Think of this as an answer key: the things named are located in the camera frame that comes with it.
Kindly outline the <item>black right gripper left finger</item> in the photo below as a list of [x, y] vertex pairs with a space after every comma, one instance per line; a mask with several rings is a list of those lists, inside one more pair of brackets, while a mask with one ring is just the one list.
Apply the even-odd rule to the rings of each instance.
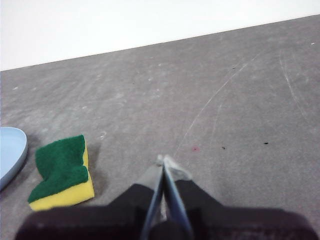
[[55, 207], [29, 215], [17, 240], [140, 240], [148, 236], [161, 199], [162, 155], [107, 205]]

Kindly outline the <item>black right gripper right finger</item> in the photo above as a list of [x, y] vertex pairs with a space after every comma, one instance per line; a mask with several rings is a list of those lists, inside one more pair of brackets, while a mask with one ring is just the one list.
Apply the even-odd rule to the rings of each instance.
[[311, 240], [313, 228], [302, 215], [279, 208], [223, 205], [166, 155], [165, 196], [172, 219], [193, 240]]

